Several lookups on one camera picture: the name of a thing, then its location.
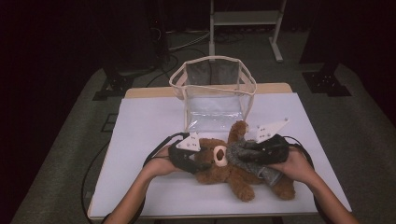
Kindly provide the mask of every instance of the teddy bear leg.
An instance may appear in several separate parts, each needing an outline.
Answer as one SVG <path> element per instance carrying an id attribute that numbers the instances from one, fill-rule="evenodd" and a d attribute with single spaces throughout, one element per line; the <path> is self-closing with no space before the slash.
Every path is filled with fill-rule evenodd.
<path id="1" fill-rule="evenodd" d="M 210 171 L 196 173 L 195 174 L 196 180 L 201 184 L 217 184 L 217 183 L 225 182 L 225 179 L 227 178 L 225 174 L 223 174 L 222 172 L 211 173 Z"/>
<path id="2" fill-rule="evenodd" d="M 293 180 L 285 175 L 283 175 L 280 180 L 272 186 L 272 191 L 283 200 L 294 199 L 296 193 L 293 186 Z"/>
<path id="3" fill-rule="evenodd" d="M 253 188 L 244 181 L 241 176 L 233 176 L 227 179 L 233 194 L 242 202 L 249 202 L 254 199 Z"/>

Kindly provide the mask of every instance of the teddy bear snout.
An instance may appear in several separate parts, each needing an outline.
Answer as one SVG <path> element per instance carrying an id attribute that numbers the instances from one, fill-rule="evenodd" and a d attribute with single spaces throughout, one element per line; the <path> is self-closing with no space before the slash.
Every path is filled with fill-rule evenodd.
<path id="1" fill-rule="evenodd" d="M 226 150 L 227 148 L 224 146 L 217 146 L 213 150 L 213 156 L 217 166 L 226 166 L 228 164 L 228 161 L 225 157 Z"/>

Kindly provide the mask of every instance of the metal shelf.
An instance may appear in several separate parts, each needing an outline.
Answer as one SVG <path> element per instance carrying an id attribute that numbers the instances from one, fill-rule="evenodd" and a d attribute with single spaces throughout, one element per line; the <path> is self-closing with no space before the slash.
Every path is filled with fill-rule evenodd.
<path id="1" fill-rule="evenodd" d="M 276 24 L 279 11 L 229 11 L 215 12 L 214 25 Z"/>

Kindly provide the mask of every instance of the gray carpet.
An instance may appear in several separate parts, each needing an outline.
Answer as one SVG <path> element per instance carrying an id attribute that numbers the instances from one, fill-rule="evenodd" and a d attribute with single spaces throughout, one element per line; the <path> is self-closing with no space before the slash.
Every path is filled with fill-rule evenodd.
<path id="1" fill-rule="evenodd" d="M 298 64 L 308 33 L 281 32 L 278 45 L 283 63 L 274 60 L 269 34 L 244 37 L 232 44 L 217 44 L 218 55 L 235 57 L 247 66 L 257 82 L 287 82 L 298 92 L 305 111 L 348 198 L 353 214 L 361 223 L 394 223 L 396 220 L 396 129 L 361 85 L 354 72 L 340 65 L 335 74 L 352 96 L 328 97 L 311 93 L 302 72 L 316 71 L 321 64 Z M 171 34 L 171 47 L 197 35 Z M 207 43 L 173 53 L 163 70 L 208 53 Z M 135 79 L 134 87 L 146 87 L 161 69 Z M 80 201 L 84 175 L 89 170 L 82 195 L 87 208 L 106 154 L 101 148 L 111 133 L 103 130 L 110 114 L 118 113 L 120 97 L 93 101 L 106 79 L 102 69 L 92 75 L 59 132 L 34 184 L 12 223 L 88 223 Z M 168 86 L 167 77 L 156 78 L 150 87 Z M 111 130 L 111 123 L 105 130 Z M 319 216 L 283 217 L 284 223 L 323 223 Z M 269 218 L 219 219 L 219 224 L 271 223 Z M 139 220 L 138 223 L 153 223 Z M 214 223 L 213 219 L 165 220 L 163 223 Z"/>

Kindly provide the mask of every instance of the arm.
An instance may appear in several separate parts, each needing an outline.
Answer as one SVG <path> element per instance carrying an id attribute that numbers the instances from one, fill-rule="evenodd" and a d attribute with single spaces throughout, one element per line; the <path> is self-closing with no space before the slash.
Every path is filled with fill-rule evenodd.
<path id="1" fill-rule="evenodd" d="M 304 155 L 295 147 L 285 162 L 268 165 L 289 178 L 306 184 L 318 200 L 324 213 L 334 223 L 359 223 L 341 204 L 324 180 L 315 172 Z"/>
<path id="2" fill-rule="evenodd" d="M 128 223 L 143 202 L 151 180 L 159 175 L 168 175 L 174 171 L 180 171 L 166 159 L 167 156 L 168 147 L 164 147 L 142 168 L 132 186 L 104 223 Z"/>

